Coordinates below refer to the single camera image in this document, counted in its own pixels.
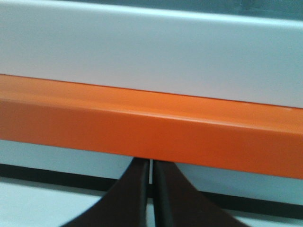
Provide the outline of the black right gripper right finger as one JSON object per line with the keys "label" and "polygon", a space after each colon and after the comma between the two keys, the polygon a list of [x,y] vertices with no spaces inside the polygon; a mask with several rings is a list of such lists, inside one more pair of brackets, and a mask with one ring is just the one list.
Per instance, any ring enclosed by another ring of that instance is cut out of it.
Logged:
{"label": "black right gripper right finger", "polygon": [[153,161],[157,227],[242,227],[244,224],[203,196],[175,163]]}

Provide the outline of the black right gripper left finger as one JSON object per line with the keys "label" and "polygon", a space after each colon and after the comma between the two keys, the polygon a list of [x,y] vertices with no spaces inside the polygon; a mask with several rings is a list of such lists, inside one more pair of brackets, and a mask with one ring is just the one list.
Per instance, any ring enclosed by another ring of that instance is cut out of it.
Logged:
{"label": "black right gripper left finger", "polygon": [[150,161],[133,158],[121,178],[65,227],[145,227]]}

